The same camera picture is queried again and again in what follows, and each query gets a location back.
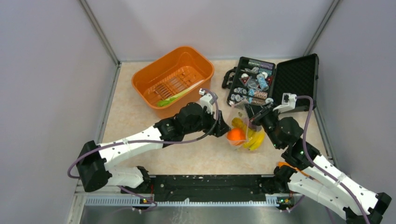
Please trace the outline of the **clear zip top bag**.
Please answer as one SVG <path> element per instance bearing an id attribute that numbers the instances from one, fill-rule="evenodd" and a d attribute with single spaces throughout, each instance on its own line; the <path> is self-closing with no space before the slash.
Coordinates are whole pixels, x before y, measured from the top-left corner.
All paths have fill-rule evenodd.
<path id="1" fill-rule="evenodd" d="M 249 120 L 247 110 L 249 105 L 246 101 L 232 105 L 226 120 L 230 126 L 226 139 L 234 149 L 240 151 L 256 151 L 265 139 L 263 128 L 253 125 Z"/>

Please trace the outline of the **orange fruit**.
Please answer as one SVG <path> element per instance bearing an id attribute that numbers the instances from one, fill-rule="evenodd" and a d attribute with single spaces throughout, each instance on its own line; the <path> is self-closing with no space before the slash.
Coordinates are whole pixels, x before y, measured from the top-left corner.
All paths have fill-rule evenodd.
<path id="1" fill-rule="evenodd" d="M 232 128 L 227 134 L 226 138 L 228 142 L 233 146 L 239 146 L 246 141 L 246 135 L 244 130 L 241 128 Z"/>

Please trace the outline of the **green leafy vegetable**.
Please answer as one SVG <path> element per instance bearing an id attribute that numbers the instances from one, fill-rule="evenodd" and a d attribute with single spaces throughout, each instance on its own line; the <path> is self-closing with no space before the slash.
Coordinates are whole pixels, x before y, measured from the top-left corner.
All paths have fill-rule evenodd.
<path id="1" fill-rule="evenodd" d="M 182 97 L 184 94 L 186 94 L 188 91 L 192 90 L 193 88 L 195 88 L 197 85 L 201 84 L 203 82 L 203 80 L 200 80 L 198 82 L 196 82 L 195 84 L 193 84 L 192 86 L 188 87 L 187 89 L 179 92 L 178 94 L 171 96 L 165 100 L 160 100 L 157 102 L 156 106 L 157 107 L 164 107 L 166 105 L 169 105 L 170 103 L 174 102 L 176 99 Z"/>

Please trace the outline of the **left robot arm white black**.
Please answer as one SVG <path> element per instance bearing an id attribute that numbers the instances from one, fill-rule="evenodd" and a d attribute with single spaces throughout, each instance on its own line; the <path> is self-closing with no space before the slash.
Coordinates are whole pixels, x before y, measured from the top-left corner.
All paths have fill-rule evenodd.
<path id="1" fill-rule="evenodd" d="M 179 113 L 162 119 L 144 131 L 110 143 L 85 143 L 78 156 L 78 178 L 85 192 L 94 192 L 106 185 L 134 188 L 139 193 L 149 189 L 148 174 L 141 167 L 119 170 L 115 166 L 144 152 L 174 144 L 185 144 L 184 137 L 204 132 L 203 137 L 221 137 L 230 131 L 221 111 L 209 112 L 207 106 L 188 103 Z"/>

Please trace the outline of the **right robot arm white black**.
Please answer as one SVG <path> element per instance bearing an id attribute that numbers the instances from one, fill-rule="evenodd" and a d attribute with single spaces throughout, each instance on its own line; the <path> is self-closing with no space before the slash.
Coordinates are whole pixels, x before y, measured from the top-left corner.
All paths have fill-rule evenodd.
<path id="1" fill-rule="evenodd" d="M 337 213 L 348 224 L 379 224 L 392 198 L 357 184 L 303 139 L 304 130 L 292 117 L 279 119 L 272 105 L 245 104 L 249 123 L 261 126 L 286 165 L 276 167 L 272 192 L 300 193 Z"/>

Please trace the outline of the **yellow banana bunch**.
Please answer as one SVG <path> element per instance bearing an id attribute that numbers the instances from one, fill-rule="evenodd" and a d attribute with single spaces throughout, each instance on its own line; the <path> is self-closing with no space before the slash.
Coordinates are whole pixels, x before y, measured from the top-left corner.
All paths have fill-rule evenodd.
<path id="1" fill-rule="evenodd" d="M 263 130 L 260 131 L 252 131 L 249 130 L 247 134 L 247 142 L 243 143 L 243 148 L 248 149 L 250 151 L 255 151 L 264 141 L 265 132 Z"/>
<path id="2" fill-rule="evenodd" d="M 239 128 L 245 132 L 249 130 L 248 125 L 240 118 L 233 118 L 231 124 L 234 128 Z"/>

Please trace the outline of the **orange plastic basket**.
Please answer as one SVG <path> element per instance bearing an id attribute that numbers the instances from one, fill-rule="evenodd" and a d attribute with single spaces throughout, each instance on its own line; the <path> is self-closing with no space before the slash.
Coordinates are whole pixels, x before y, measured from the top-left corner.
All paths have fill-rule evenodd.
<path id="1" fill-rule="evenodd" d="M 214 75 L 213 64 L 190 46 L 181 46 L 136 72 L 131 84 L 151 110 L 161 119 L 171 117 L 189 102 L 200 98 L 201 88 L 209 89 Z M 203 80 L 182 97 L 164 107 L 165 100 Z"/>

